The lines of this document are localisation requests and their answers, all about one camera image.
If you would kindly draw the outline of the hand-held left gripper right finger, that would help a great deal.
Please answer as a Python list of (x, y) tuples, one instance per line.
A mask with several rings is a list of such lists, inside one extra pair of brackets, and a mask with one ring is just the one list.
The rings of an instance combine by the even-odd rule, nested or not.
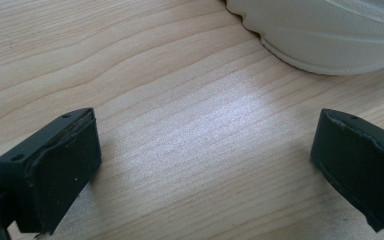
[(348, 113), (323, 109), (311, 160), (374, 231), (384, 229), (384, 129)]

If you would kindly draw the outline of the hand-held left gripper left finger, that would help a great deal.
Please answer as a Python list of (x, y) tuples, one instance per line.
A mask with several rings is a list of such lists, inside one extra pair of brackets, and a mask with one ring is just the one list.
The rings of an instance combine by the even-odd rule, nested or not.
[(0, 217), (53, 233), (101, 164), (94, 110), (65, 113), (0, 156)]

